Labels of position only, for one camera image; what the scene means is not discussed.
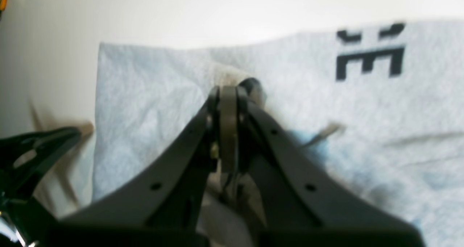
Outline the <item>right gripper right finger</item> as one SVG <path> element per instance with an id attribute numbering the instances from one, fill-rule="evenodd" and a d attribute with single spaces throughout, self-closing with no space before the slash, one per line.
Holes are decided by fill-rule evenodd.
<path id="1" fill-rule="evenodd" d="M 348 192 L 303 155 L 262 109 L 263 99 L 257 79 L 236 87 L 236 166 L 262 199 L 259 247 L 424 246 L 412 225 Z"/>

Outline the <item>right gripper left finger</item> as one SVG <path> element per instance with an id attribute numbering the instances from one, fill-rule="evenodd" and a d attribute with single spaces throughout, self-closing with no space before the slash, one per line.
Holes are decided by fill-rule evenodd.
<path id="1" fill-rule="evenodd" d="M 54 227 L 56 247 L 209 247 L 196 231 L 211 173 L 238 171 L 237 87 L 214 87 L 146 170 Z"/>

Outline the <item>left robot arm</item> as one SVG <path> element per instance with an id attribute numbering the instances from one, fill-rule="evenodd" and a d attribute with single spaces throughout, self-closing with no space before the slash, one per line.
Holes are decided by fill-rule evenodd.
<path id="1" fill-rule="evenodd" d="M 1 237 L 1 246 L 38 247 L 56 219 L 33 197 L 46 173 L 82 137 L 77 127 L 2 138 L 1 219 L 16 240 Z"/>

